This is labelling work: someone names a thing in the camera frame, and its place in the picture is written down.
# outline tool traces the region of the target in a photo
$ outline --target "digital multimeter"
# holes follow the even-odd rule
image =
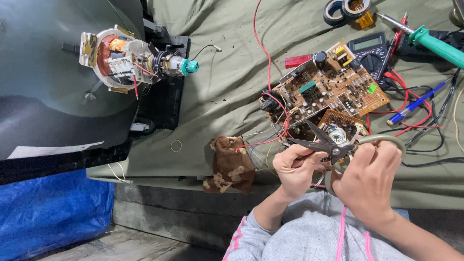
[[[348,42],[348,48],[366,68],[372,78],[377,79],[380,67],[387,59],[387,39],[385,32],[373,33]],[[388,88],[390,85],[385,78],[377,82],[380,88]]]

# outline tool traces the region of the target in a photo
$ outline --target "capacitor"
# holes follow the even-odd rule
[[[325,66],[327,61],[326,52],[320,51],[314,55],[314,61],[316,62],[317,68],[321,69]]]

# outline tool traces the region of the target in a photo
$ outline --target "blue pen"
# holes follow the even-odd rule
[[[400,120],[404,119],[404,117],[406,115],[408,115],[410,112],[412,112],[417,107],[419,107],[419,105],[421,105],[427,98],[432,96],[432,94],[434,92],[436,92],[438,89],[443,87],[445,84],[446,84],[446,81],[442,82],[437,87],[435,87],[435,89],[431,90],[426,95],[422,96],[421,98],[417,99],[415,102],[413,102],[410,105],[406,106],[406,108],[404,108],[404,109],[400,110],[399,112],[397,112],[395,115],[393,115],[391,118],[389,118],[387,120],[387,125],[388,126],[393,126],[393,125],[397,124],[398,122],[400,122]]]

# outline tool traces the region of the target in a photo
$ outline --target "concrete floor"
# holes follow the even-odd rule
[[[222,252],[115,226],[94,240],[47,252],[30,261],[219,261]]]
[[[113,218],[125,227],[225,251],[241,218],[263,199],[118,183]],[[412,209],[409,216],[464,254],[464,211]]]

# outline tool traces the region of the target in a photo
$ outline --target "electrical tape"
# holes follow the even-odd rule
[[[351,2],[353,2],[353,0],[343,0],[342,3],[342,16],[347,21],[354,21],[361,18],[371,7],[371,0],[362,0],[364,6],[359,10],[352,10],[350,7]]]
[[[330,26],[337,26],[346,21],[342,15],[342,0],[330,0],[324,7],[324,21]],[[340,10],[340,15],[334,16],[334,13]]]

